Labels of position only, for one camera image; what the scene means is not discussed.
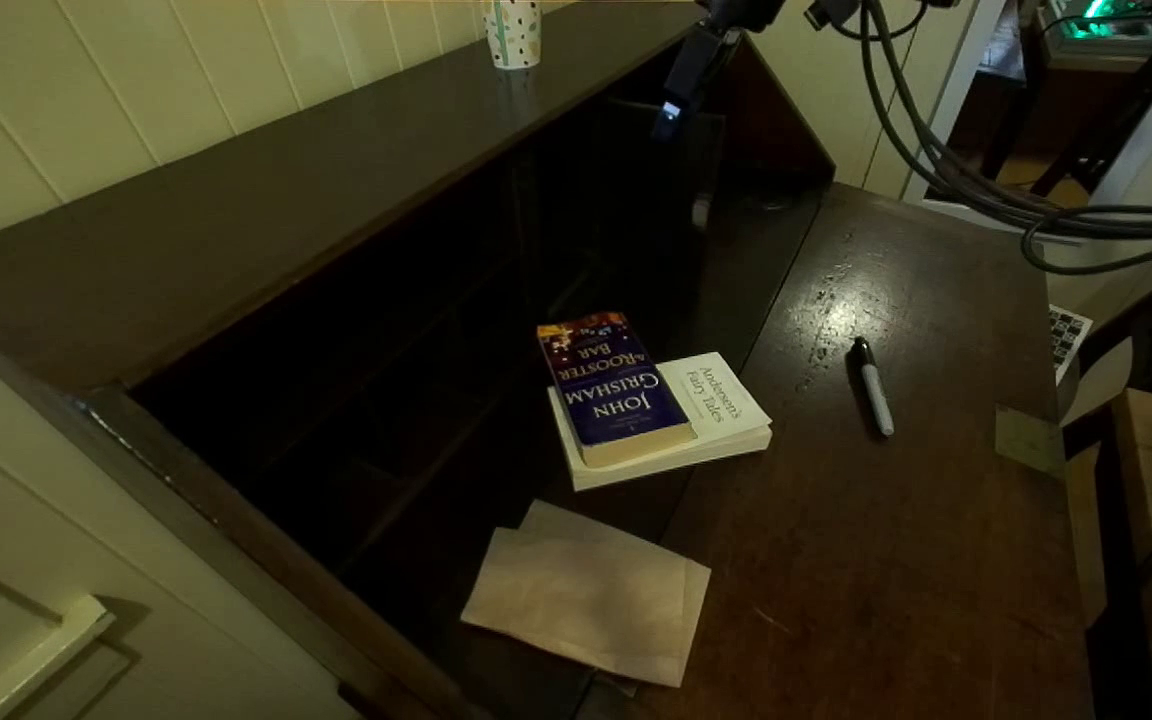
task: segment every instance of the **dark wooden cabinet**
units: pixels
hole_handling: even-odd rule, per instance
[[[577,4],[536,73],[462,49],[15,224],[0,360],[377,664],[377,713],[560,707],[577,667],[455,619],[492,526],[556,481],[530,325],[627,309],[687,343],[697,202],[830,174],[747,45],[651,143],[692,19]]]

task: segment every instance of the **book cover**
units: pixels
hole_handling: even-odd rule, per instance
[[[585,466],[618,466],[692,441],[687,414],[624,312],[541,325],[536,342]]]
[[[692,441],[643,454],[618,466],[585,466],[577,450],[571,421],[560,406],[560,391],[546,387],[546,407],[560,428],[564,461],[571,473],[571,489],[602,489],[637,476],[656,476],[687,466],[706,466],[722,456],[763,454],[773,445],[773,415],[747,396],[739,378],[721,353],[680,355],[658,364],[664,383],[692,415]]]

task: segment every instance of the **white cup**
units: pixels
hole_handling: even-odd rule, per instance
[[[541,64],[541,0],[484,0],[487,49],[499,73]]]

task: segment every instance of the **white wooden wall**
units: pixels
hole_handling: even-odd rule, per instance
[[[0,381],[0,701],[93,597],[110,627],[23,692],[26,720],[353,718],[333,674]]]
[[[480,0],[0,0],[0,228],[472,42]]]
[[[773,64],[776,81],[784,86],[784,91],[790,98],[790,103],[821,137],[822,152],[836,159],[836,181],[880,195],[901,195],[906,183],[906,169],[885,140],[880,121],[871,113],[858,73],[858,49],[830,27],[815,34],[803,19],[807,4],[812,0],[789,0],[778,19],[768,34],[759,34],[755,45]],[[915,0],[886,0],[885,9],[886,25],[901,27],[915,13]],[[958,0],[956,9],[928,9],[923,25],[911,38],[896,42],[901,70],[923,118],[937,113],[937,102],[942,91],[942,81],[950,77],[970,13],[977,0]]]

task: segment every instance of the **white paper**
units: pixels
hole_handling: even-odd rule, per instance
[[[697,441],[773,428],[773,415],[747,396],[721,353],[664,360],[658,378],[682,406]]]
[[[706,570],[608,526],[530,503],[497,529],[462,625],[497,627],[592,667],[682,685]]]

